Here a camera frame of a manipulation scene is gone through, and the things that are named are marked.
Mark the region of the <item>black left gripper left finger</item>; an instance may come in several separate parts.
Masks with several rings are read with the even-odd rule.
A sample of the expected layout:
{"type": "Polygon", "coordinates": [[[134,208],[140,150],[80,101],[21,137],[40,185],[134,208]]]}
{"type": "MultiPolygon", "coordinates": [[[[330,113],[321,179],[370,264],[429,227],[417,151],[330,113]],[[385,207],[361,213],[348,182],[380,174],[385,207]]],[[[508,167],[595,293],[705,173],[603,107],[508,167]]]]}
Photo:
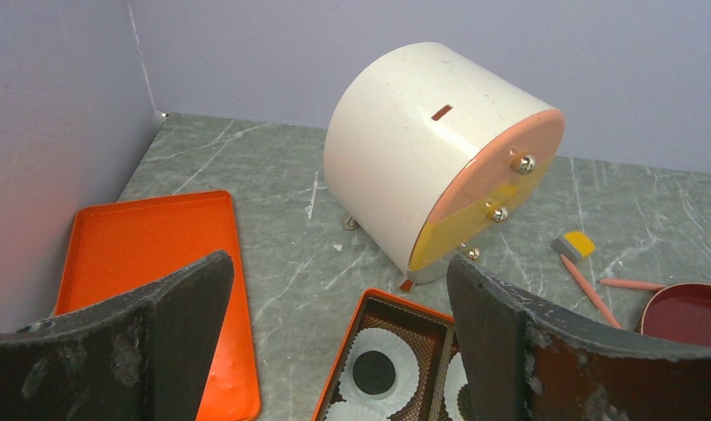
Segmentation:
{"type": "Polygon", "coordinates": [[[0,332],[0,420],[193,420],[230,301],[215,251],[82,310],[0,332]]]}

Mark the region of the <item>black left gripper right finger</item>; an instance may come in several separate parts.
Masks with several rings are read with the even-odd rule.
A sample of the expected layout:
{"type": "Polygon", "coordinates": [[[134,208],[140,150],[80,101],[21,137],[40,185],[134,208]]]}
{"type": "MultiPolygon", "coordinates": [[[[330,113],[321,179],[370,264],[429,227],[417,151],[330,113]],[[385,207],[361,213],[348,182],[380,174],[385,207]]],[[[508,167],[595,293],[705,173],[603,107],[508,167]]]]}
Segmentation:
{"type": "Polygon", "coordinates": [[[446,285],[479,420],[711,420],[711,347],[598,323],[463,255],[446,285]]]}

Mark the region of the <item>black round cookie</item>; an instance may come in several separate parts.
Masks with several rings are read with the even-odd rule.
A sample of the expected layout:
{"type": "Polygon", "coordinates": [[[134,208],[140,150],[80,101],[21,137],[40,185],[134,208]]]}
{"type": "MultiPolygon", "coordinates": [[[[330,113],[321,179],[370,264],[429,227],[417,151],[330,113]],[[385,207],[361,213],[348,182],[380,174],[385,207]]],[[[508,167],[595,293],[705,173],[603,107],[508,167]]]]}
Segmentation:
{"type": "Polygon", "coordinates": [[[395,365],[380,351],[367,351],[354,361],[352,379],[368,396],[387,394],[396,383],[395,365]]]}

